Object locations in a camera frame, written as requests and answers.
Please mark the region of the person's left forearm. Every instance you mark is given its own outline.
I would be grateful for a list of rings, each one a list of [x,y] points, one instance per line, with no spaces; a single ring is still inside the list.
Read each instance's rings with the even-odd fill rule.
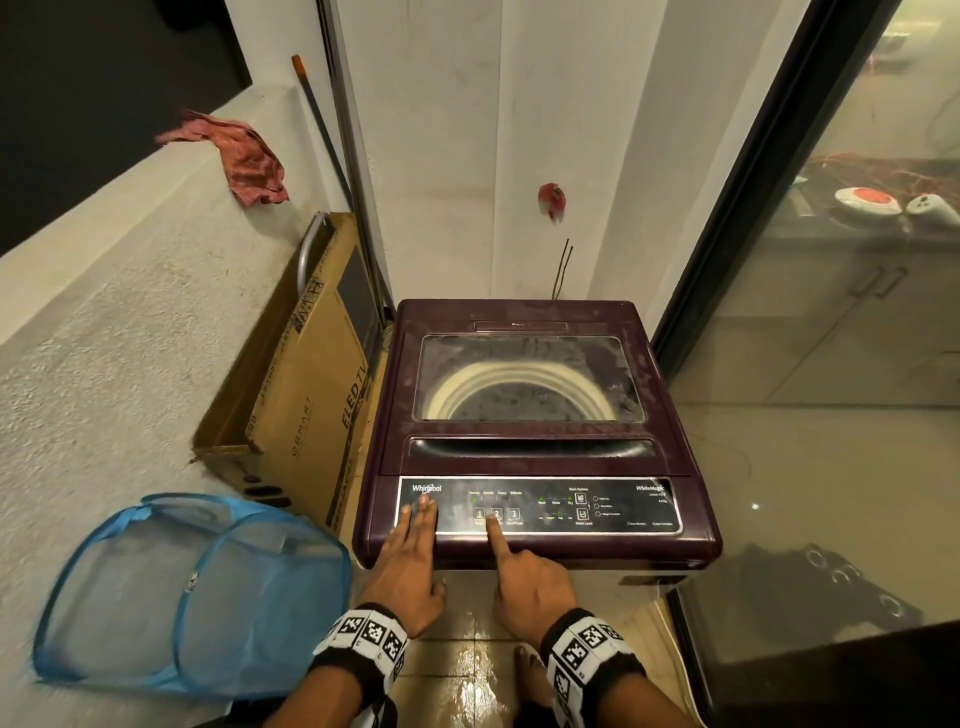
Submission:
[[[303,678],[263,728],[350,728],[362,702],[362,686],[354,674],[339,666],[320,666]]]

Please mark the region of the black door frame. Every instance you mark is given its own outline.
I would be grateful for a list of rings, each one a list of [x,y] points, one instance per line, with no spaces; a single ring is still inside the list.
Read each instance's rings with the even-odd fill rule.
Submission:
[[[652,351],[667,383],[902,1],[810,0],[657,325]]]

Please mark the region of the brown cardboard box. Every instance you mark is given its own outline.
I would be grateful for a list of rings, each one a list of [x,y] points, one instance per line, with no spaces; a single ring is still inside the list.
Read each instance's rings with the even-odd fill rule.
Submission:
[[[383,324],[354,214],[317,214],[192,440],[242,497],[340,533]]]

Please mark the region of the wristband with markers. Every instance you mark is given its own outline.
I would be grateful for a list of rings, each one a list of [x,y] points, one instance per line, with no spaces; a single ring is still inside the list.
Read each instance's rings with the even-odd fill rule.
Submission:
[[[386,607],[367,603],[345,611],[313,651],[308,672],[333,668],[350,674],[361,691],[358,714],[387,698],[400,676],[411,641]]]
[[[634,650],[605,619],[577,607],[546,631],[538,649],[554,691],[558,728],[596,728],[601,699],[628,674],[646,676]]]

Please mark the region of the person's right forearm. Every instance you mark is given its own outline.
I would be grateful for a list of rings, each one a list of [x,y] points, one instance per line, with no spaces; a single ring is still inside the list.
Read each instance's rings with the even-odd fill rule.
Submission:
[[[640,673],[620,676],[604,692],[596,728],[699,728],[654,683]]]

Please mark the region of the maroon top-load washing machine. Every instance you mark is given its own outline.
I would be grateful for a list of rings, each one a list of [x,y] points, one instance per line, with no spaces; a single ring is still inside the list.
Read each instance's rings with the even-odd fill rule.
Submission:
[[[432,334],[619,339],[643,422],[416,420]],[[705,570],[724,542],[707,485],[642,318],[629,300],[406,298],[398,305],[352,547],[371,568],[402,506],[438,505],[435,563],[493,562],[486,518],[513,549],[580,570],[639,570],[669,583]]]

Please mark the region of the white curved object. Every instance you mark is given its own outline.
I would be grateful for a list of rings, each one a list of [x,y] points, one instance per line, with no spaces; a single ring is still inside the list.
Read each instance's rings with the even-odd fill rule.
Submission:
[[[960,229],[960,212],[936,193],[923,193],[909,200],[904,212],[922,226]]]

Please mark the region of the white round object red centre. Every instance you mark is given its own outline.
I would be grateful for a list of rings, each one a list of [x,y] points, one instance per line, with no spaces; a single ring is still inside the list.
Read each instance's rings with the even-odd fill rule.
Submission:
[[[833,193],[833,199],[840,209],[869,219],[898,217],[904,211],[895,196],[873,187],[844,187]]]

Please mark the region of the red cloth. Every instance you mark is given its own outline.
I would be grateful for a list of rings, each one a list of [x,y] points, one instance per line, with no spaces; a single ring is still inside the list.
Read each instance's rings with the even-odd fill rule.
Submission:
[[[290,200],[285,170],[264,138],[249,124],[186,110],[178,127],[155,137],[159,145],[208,141],[218,150],[227,187],[244,210]]]

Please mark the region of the blue mesh laundry hamper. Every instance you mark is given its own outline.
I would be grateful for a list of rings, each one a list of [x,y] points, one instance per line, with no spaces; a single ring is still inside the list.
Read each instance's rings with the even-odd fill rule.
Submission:
[[[95,528],[54,582],[31,647],[47,684],[196,699],[288,695],[348,608],[336,537],[228,496],[145,496]]]

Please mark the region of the person's right hand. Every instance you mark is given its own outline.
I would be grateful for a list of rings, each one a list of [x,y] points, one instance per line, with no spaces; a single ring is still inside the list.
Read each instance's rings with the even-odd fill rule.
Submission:
[[[513,637],[540,650],[549,629],[579,606],[569,573],[529,550],[512,552],[495,516],[486,517],[486,538],[498,574],[494,611]]]

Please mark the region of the glass washing machine lid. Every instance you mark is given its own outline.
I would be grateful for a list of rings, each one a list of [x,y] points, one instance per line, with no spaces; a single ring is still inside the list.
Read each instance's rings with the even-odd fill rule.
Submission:
[[[470,423],[643,423],[611,335],[432,334],[419,351],[413,417]]]

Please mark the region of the person's bare foot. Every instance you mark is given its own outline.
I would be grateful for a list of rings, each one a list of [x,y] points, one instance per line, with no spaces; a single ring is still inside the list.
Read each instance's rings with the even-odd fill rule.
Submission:
[[[554,690],[547,680],[546,668],[539,656],[527,646],[519,645],[513,650],[514,684],[521,708],[534,706],[551,710]]]

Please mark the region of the grey metal pipe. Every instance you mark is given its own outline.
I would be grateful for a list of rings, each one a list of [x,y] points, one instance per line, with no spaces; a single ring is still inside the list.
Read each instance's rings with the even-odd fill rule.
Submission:
[[[346,0],[316,0],[316,4],[342,142],[342,169],[349,187],[348,200],[357,220],[381,321],[387,326],[394,322],[396,308],[389,285],[369,158],[364,144],[340,15],[340,11],[346,7]]]

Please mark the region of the left wristband with markers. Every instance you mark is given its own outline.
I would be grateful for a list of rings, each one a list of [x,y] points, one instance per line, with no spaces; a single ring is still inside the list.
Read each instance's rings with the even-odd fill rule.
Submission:
[[[361,691],[358,714],[387,698],[400,676],[411,641],[386,607],[367,603],[345,611],[313,651],[308,672],[333,668],[350,674]]]

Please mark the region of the broom stick with orange tip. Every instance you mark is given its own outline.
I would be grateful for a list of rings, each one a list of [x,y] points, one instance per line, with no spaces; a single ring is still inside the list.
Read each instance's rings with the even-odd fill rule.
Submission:
[[[294,73],[299,82],[299,85],[302,91],[304,92],[307,105],[318,127],[318,131],[320,133],[323,146],[325,148],[325,151],[327,152],[327,155],[330,159],[330,164],[335,172],[337,181],[342,190],[342,194],[345,199],[347,209],[351,213],[355,213],[354,196],[350,188],[350,184],[348,182],[344,166],[340,160],[339,154],[333,143],[333,139],[330,134],[330,129],[325,121],[325,118],[322,114],[319,103],[317,101],[317,98],[314,94],[314,91],[308,79],[306,66],[299,54],[293,54],[291,56],[291,62],[292,62],[292,66],[294,67]]]

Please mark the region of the person's left hand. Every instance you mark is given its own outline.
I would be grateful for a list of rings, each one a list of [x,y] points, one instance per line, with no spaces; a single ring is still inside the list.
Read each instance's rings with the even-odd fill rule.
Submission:
[[[385,540],[359,595],[360,606],[375,603],[390,610],[411,639],[424,635],[445,612],[445,609],[431,610],[427,603],[435,582],[437,503],[428,497],[428,540],[422,546],[411,544],[411,525],[416,514],[417,506],[401,507],[397,524]]]

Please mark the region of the right wristband with markers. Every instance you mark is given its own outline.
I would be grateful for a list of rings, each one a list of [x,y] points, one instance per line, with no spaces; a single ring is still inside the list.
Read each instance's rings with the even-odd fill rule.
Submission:
[[[554,691],[558,728],[596,728],[601,699],[628,674],[646,676],[634,650],[605,619],[577,607],[546,631],[538,649]]]

